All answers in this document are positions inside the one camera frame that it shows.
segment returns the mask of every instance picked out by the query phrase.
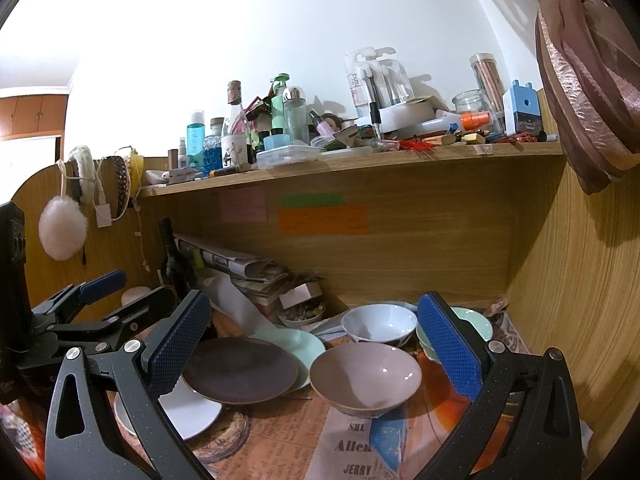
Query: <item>wooden shelf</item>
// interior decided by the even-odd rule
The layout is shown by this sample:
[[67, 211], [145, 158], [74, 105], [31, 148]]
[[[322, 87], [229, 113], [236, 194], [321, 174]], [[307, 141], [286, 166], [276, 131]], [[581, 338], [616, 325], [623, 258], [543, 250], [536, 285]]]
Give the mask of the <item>wooden shelf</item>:
[[401, 166], [403, 164], [424, 164], [441, 160], [478, 159], [491, 160], [492, 158], [504, 158], [514, 156], [543, 156], [562, 155], [559, 142], [524, 142], [516, 144], [492, 144], [493, 155], [478, 155], [473, 146], [439, 146], [427, 152], [389, 152], [375, 153], [366, 156], [350, 156], [326, 158], [313, 162], [300, 162], [277, 166], [268, 170], [254, 170], [215, 178], [205, 178], [193, 182], [173, 184], [167, 186], [144, 186], [140, 190], [139, 198], [149, 196], [183, 193], [214, 187], [235, 186], [251, 182], [263, 182], [276, 180], [290, 176], [300, 176], [316, 173], [328, 173], [331, 171], [361, 170], [364, 168], [381, 168], [384, 166]]

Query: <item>blue bottle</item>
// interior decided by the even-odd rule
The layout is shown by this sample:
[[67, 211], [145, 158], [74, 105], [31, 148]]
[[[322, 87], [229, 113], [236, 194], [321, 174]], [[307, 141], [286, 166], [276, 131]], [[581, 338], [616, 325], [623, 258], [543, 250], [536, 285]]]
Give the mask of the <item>blue bottle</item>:
[[196, 110], [191, 113], [191, 124], [187, 126], [187, 155], [189, 155], [190, 166], [198, 170], [204, 170], [202, 153], [204, 132], [204, 112]]

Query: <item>light blue bowl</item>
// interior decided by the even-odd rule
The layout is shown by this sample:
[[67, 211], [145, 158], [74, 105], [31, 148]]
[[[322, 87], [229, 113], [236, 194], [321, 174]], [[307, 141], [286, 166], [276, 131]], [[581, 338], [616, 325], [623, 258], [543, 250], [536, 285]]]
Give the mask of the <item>light blue bowl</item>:
[[[471, 323], [476, 329], [476, 332], [478, 332], [485, 341], [489, 341], [494, 336], [494, 327], [492, 327], [489, 320], [479, 312], [460, 306], [452, 306], [451, 309], [460, 319], [464, 319]], [[415, 329], [415, 333], [418, 336], [418, 341], [420, 342], [420, 346], [424, 350], [425, 355], [432, 361], [439, 363], [440, 360], [438, 359], [438, 355], [419, 323]]]

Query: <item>light green plate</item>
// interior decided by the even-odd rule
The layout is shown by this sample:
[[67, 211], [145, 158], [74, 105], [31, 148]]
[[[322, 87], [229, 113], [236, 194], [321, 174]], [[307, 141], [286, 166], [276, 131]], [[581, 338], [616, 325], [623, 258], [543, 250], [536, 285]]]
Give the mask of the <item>light green plate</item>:
[[324, 352], [324, 343], [313, 334], [295, 328], [260, 330], [251, 337], [268, 341], [289, 352], [298, 361], [298, 378], [289, 389], [294, 392], [309, 384], [309, 368], [316, 357]]

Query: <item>wine bottle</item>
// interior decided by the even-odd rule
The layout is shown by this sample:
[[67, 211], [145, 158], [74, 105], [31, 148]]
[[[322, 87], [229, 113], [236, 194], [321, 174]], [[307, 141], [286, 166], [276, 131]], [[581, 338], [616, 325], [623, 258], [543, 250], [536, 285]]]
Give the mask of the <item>wine bottle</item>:
[[166, 254], [160, 267], [162, 280], [165, 285], [173, 288], [178, 301], [182, 301], [189, 291], [196, 287], [196, 275], [187, 258], [175, 246], [171, 219], [162, 218], [158, 221], [158, 228]]
[[248, 162], [247, 143], [251, 128], [242, 108], [242, 90], [239, 81], [230, 81], [226, 88], [229, 117], [222, 129], [222, 167], [229, 168]]

